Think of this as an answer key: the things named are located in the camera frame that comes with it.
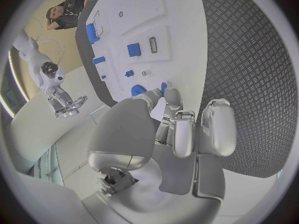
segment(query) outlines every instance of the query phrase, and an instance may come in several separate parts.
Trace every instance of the black shirt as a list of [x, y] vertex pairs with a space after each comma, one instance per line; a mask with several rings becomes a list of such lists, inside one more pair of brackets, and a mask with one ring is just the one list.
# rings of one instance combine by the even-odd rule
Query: black shirt
[[57, 19], [56, 21], [59, 25], [56, 30], [59, 29], [69, 29], [77, 26], [78, 16], [84, 8], [83, 0], [65, 0], [63, 3], [58, 6], [64, 6], [64, 14]]

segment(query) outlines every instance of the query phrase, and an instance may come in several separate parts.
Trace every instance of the blue object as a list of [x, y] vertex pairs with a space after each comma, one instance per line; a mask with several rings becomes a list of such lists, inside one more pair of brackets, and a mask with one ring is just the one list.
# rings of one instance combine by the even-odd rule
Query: blue object
[[146, 91], [147, 91], [146, 88], [144, 88], [144, 87], [141, 86], [141, 85], [135, 85], [135, 86], [133, 86], [132, 89], [131, 89], [132, 96], [137, 96], [137, 95], [139, 95], [139, 94], [141, 94], [141, 93], [144, 93], [144, 92], [146, 92]]
[[126, 77], [130, 77], [130, 76], [133, 76], [134, 75], [134, 71], [130, 70], [130, 71], [127, 71], [125, 76]]
[[164, 97], [164, 91], [165, 91], [166, 88], [167, 88], [167, 84], [166, 84], [165, 82], [163, 82], [163, 83], [161, 84], [162, 97]]
[[104, 61], [106, 61], [106, 59], [105, 59], [104, 56], [102, 56], [102, 57], [93, 59], [93, 60], [92, 60], [92, 63], [93, 63], [94, 65], [96, 65], [96, 64], [101, 63], [101, 62], [104, 62]]
[[93, 23], [86, 25], [86, 31], [91, 45], [94, 44], [96, 41], [100, 40], [100, 38], [97, 37], [96, 30]]
[[127, 47], [128, 47], [130, 57], [141, 55], [139, 43], [131, 44], [128, 45]]

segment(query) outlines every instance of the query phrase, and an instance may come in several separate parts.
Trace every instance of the humanoid robot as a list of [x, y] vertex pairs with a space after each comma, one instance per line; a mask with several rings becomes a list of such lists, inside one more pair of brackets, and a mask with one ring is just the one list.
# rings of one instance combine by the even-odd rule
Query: humanoid robot
[[[166, 106], [156, 131], [150, 112], [162, 96]], [[88, 149], [90, 166], [100, 172], [101, 191], [85, 202], [101, 206], [89, 209], [92, 216], [103, 223], [211, 223], [225, 193], [219, 157], [236, 148], [229, 102], [211, 100], [202, 113], [197, 145], [194, 134], [195, 114], [183, 110], [174, 87], [146, 91], [113, 106], [95, 128]], [[116, 215], [103, 220], [111, 210]]]
[[48, 103], [56, 118], [71, 117], [79, 113], [80, 108], [87, 100], [87, 96], [73, 101], [70, 95], [60, 87], [64, 81], [65, 68], [58, 67], [45, 54], [38, 51], [38, 44], [22, 32], [13, 42], [19, 51], [22, 60], [28, 63], [29, 74], [37, 87], [48, 97]]

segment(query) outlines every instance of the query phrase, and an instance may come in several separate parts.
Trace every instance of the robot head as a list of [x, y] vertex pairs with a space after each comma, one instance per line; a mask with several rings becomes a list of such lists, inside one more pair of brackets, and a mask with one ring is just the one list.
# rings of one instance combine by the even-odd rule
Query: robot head
[[41, 66], [41, 71], [49, 78], [54, 78], [58, 66], [53, 62], [45, 62]]

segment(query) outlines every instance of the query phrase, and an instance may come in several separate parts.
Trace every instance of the diamond plate pattern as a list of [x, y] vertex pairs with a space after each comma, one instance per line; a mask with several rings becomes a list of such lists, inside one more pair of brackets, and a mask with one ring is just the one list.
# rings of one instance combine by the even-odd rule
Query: diamond plate pattern
[[279, 172], [297, 125], [297, 85], [277, 31], [251, 0], [202, 0], [208, 61], [200, 117], [211, 99], [234, 108], [237, 148], [221, 158], [227, 170], [267, 178]]

